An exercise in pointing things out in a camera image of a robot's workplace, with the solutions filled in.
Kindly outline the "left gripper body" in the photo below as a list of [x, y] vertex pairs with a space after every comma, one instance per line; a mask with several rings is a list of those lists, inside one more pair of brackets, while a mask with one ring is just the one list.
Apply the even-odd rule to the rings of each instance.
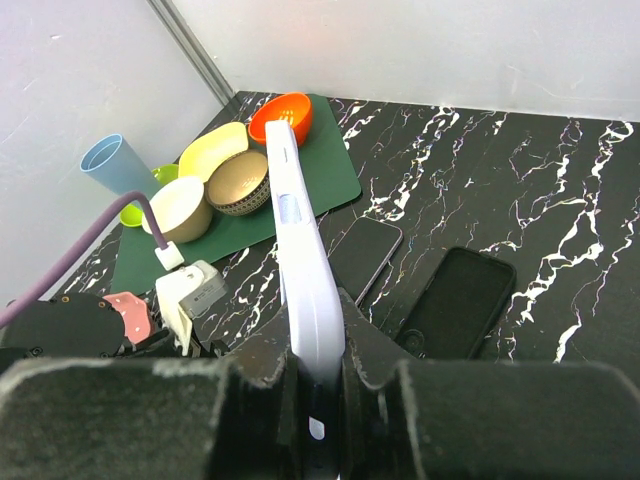
[[182, 354], [182, 346], [174, 333], [160, 329], [138, 344], [125, 341], [115, 354], [116, 358], [220, 358], [227, 355], [230, 348], [222, 340], [199, 341], [195, 334], [189, 340], [187, 354]]

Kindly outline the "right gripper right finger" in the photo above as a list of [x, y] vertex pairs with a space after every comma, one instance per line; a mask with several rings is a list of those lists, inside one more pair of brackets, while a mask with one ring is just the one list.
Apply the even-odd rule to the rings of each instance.
[[340, 297], [346, 479], [635, 479], [639, 391], [601, 363], [419, 360]]

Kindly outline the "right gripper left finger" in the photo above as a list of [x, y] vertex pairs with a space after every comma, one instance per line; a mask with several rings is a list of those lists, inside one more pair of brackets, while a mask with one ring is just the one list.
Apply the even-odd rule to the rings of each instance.
[[30, 358], [1, 378], [5, 479], [297, 479], [286, 318], [221, 358]]

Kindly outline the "black phone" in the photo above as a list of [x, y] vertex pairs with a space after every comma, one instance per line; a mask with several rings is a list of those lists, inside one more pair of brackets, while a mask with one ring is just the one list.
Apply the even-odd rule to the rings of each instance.
[[359, 305], [403, 240], [394, 225], [362, 217], [329, 255], [337, 284]]

